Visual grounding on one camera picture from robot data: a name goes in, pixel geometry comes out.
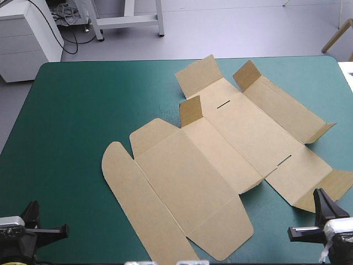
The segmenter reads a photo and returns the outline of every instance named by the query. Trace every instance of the cabinet drawer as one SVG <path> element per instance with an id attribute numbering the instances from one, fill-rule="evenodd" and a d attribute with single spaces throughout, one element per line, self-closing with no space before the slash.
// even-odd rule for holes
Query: cabinet drawer
<path id="1" fill-rule="evenodd" d="M 0 38 L 0 54 L 40 50 L 41 46 L 34 35 Z"/>
<path id="2" fill-rule="evenodd" d="M 0 38 L 33 34 L 25 18 L 0 20 Z"/>
<path id="3" fill-rule="evenodd" d="M 0 75 L 6 82 L 34 80 L 39 68 L 48 62 L 42 51 L 0 55 Z"/>

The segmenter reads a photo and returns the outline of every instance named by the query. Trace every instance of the white cabinet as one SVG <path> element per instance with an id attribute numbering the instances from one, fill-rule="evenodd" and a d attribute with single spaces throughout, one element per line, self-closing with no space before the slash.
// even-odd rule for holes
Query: white cabinet
<path id="1" fill-rule="evenodd" d="M 45 14 L 57 39 L 63 39 L 45 0 L 32 0 Z M 59 62 L 62 48 L 36 7 L 14 0 L 0 8 L 0 75 L 6 82 L 35 79 L 41 65 Z"/>

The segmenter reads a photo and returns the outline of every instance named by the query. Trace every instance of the black cable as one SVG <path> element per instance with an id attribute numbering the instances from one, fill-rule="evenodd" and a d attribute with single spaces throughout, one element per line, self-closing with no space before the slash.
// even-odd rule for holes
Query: black cable
<path id="1" fill-rule="evenodd" d="M 60 15 L 58 15 L 58 14 L 56 14 L 56 13 L 51 13 L 51 14 L 57 16 L 57 19 L 56 19 L 56 20 L 61 20 L 61 21 L 66 22 L 66 24 L 68 24 L 64 17 L 62 17 L 62 16 L 60 16 Z M 86 43 L 90 43 L 92 40 L 95 39 L 95 36 L 93 36 L 93 38 L 91 38 L 90 40 L 84 41 L 84 42 L 82 42 L 82 43 L 78 43 L 76 38 L 75 38 L 76 41 L 72 41 L 72 40 L 68 40 L 68 39 L 64 38 L 63 36 L 61 36 L 61 37 L 62 37 L 64 40 L 66 40 L 68 43 L 74 43 L 74 44 L 86 44 Z"/>
<path id="2" fill-rule="evenodd" d="M 76 54 L 76 53 L 78 52 L 78 43 L 77 43 L 77 39 L 76 39 L 75 33 L 72 31 L 73 37 L 74 37 L 74 39 L 75 39 L 75 41 L 76 41 L 76 51 L 75 51 L 75 52 L 70 52 L 70 51 L 66 50 L 66 49 L 61 45 L 61 43 L 60 43 L 59 40 L 57 39 L 57 37 L 56 37 L 56 35 L 55 35 L 55 33 L 54 33 L 54 31 L 53 31 L 53 29 L 52 29 L 52 27 L 51 27 L 49 21 L 46 19 L 46 17 L 45 17 L 45 15 L 44 15 L 44 13 L 42 12 L 42 10 L 40 10 L 40 8 L 39 8 L 35 3 L 33 3 L 32 0 L 28 0 L 28 2 L 30 2 L 32 5 L 34 5 L 34 6 L 38 9 L 38 11 L 42 14 L 42 16 L 44 17 L 46 23 L 48 24 L 48 26 L 49 26 L 51 32 L 53 33 L 53 36 L 54 36 L 56 42 L 59 44 L 59 46 L 62 47 L 62 49 L 63 49 L 65 52 L 67 52 L 68 54 Z"/>

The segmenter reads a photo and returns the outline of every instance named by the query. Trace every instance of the green table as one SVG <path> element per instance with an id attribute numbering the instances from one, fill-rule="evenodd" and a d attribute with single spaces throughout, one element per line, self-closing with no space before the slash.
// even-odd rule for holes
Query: green table
<path id="1" fill-rule="evenodd" d="M 246 60 L 218 62 L 234 83 L 232 74 Z M 174 74 L 191 62 L 64 62 L 41 68 L 0 156 L 0 216 L 18 215 L 38 200 L 43 226 L 70 224 L 70 237 L 40 249 L 40 259 L 149 259 L 104 181 L 101 158 L 112 141 L 131 153 L 129 134 L 153 118 L 180 126 L 184 96 Z M 353 96 L 337 62 L 325 56 L 254 62 L 316 114 L 338 122 L 310 148 L 331 166 L 353 170 Z M 287 236 L 289 226 L 313 225 L 313 214 L 290 207 L 265 181 L 241 199 L 255 233 L 226 262 L 317 262 L 323 246 L 290 243 Z M 353 189 L 339 204 L 353 213 Z"/>

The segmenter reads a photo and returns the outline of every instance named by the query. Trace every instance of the brown cardboard panel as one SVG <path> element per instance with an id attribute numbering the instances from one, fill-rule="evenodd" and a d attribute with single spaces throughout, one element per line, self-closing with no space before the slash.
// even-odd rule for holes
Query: brown cardboard panel
<path id="1" fill-rule="evenodd" d="M 222 261 L 240 247 L 254 233 L 246 211 L 238 196 L 203 222 L 188 238 L 196 242 L 216 260 Z M 205 233 L 215 229 L 218 233 Z"/>
<path id="2" fill-rule="evenodd" d="M 316 188 L 323 188 L 332 200 L 338 200 L 350 189 L 350 187 L 352 187 L 352 185 L 353 172 L 334 169 L 294 206 L 315 213 L 313 192 Z"/>
<path id="3" fill-rule="evenodd" d="M 242 93 L 216 109 L 201 97 L 204 117 L 262 175 L 302 147 Z"/>
<path id="4" fill-rule="evenodd" d="M 199 259 L 139 166 L 119 142 L 112 142 L 106 149 L 102 170 L 151 259 L 166 265 Z"/>
<path id="5" fill-rule="evenodd" d="M 179 109 L 181 127 L 187 126 L 188 124 L 203 117 L 200 96 L 196 96 L 187 101 L 182 102 L 179 106 Z"/>
<path id="6" fill-rule="evenodd" d="M 264 179 L 205 118 L 190 123 L 182 130 L 239 194 L 250 190 Z"/>
<path id="7" fill-rule="evenodd" d="M 161 119 L 154 119 L 130 134 L 131 148 L 134 158 L 177 132 L 179 128 Z"/>
<path id="8" fill-rule="evenodd" d="M 245 82 L 247 70 L 254 67 L 255 65 L 248 61 L 234 75 L 239 86 L 245 86 L 242 83 Z M 244 94 L 300 142 L 304 144 L 314 142 L 333 126 L 328 125 L 266 77 L 245 80 L 248 83 Z"/>
<path id="9" fill-rule="evenodd" d="M 298 204 L 301 198 L 310 193 L 332 168 L 306 146 L 293 153 L 280 164 L 267 178 L 267 182 L 291 205 L 307 210 L 314 207 L 314 201 L 306 205 Z"/>
<path id="10" fill-rule="evenodd" d="M 250 60 L 247 61 L 234 75 L 233 78 L 238 86 L 244 92 L 246 91 L 259 77 L 261 73 Z"/>
<path id="11" fill-rule="evenodd" d="M 223 77 L 213 55 L 192 63 L 175 76 L 187 98 Z"/>
<path id="12" fill-rule="evenodd" d="M 181 130 L 136 161 L 185 234 L 237 194 Z"/>

